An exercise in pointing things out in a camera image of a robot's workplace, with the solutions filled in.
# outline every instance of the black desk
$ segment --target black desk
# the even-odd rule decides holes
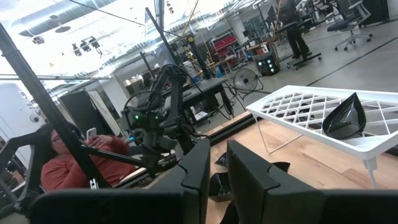
[[[223,87],[224,82],[226,82],[225,78],[211,78],[209,80],[202,80],[200,83],[197,84],[200,90],[204,92],[206,96],[215,97],[216,93],[220,93],[221,95],[224,95],[223,98],[228,99]],[[195,115],[192,113],[190,107],[205,100],[206,96],[203,96],[203,94],[199,91],[199,89],[195,85],[186,91],[190,91],[191,94],[182,99],[183,109],[188,112],[192,121],[195,124],[197,120],[195,119]],[[166,98],[163,111],[167,111],[169,109],[170,109],[170,96]]]

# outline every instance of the rolling stand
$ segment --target rolling stand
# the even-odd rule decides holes
[[[318,57],[318,60],[322,60],[322,53],[319,52],[317,54],[312,54],[312,52],[310,52],[306,57],[300,56],[300,58],[295,59],[295,60],[291,60],[289,62],[287,62],[287,68],[290,69],[291,66],[294,67],[294,69],[298,70],[298,66],[309,61],[312,60],[314,58]]]

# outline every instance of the standing person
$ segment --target standing person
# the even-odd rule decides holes
[[[276,12],[278,11],[279,1],[280,1],[280,9],[279,9],[279,20],[287,25],[292,22],[300,22],[300,14],[296,11],[295,3],[293,0],[275,0],[276,1]],[[299,58],[303,55],[305,58],[310,49],[306,45],[303,37],[301,36],[300,29],[297,26],[293,26],[288,28],[287,30],[287,40],[289,41],[289,45],[292,48],[293,59]]]
[[[68,123],[74,132],[80,137],[78,128]],[[76,160],[70,154],[69,149],[54,130],[51,124],[43,125],[38,132],[42,132],[44,138],[37,150],[47,161],[41,173],[41,183],[46,192],[58,189],[89,187],[89,180]],[[115,152],[127,156],[129,146],[116,136],[95,136],[87,143],[101,150]],[[110,185],[116,185],[125,176],[135,171],[136,167],[123,162],[114,161],[98,156],[90,156],[95,166]]]

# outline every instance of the gray floor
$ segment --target gray floor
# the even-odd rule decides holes
[[[286,85],[319,86],[327,88],[345,88],[357,90],[398,91],[398,22],[391,22],[381,26],[371,26],[366,29],[356,30],[355,33],[370,34],[371,42],[357,41],[354,47],[349,46],[348,51],[340,47],[334,51],[335,44],[344,40],[349,33],[327,32],[327,26],[321,27],[304,35],[310,50],[313,53],[322,52],[323,60],[317,59],[308,62],[299,70],[286,69],[286,60],[281,63],[282,70],[273,77],[261,77],[265,91],[276,91]],[[291,54],[288,45],[278,46],[279,57]],[[256,71],[254,65],[248,65]],[[244,104],[264,97],[262,93],[252,93],[245,98]],[[235,115],[241,114],[242,106],[234,100]],[[211,117],[211,123],[202,123],[197,131],[202,133],[223,124],[226,121],[221,114]],[[0,224],[27,223],[19,215],[11,215],[0,220]]]

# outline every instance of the eyeglasses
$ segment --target eyeglasses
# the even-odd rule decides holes
[[[53,140],[51,140],[52,142],[54,142],[55,144],[63,144],[62,139],[60,138],[60,136],[55,137]]]

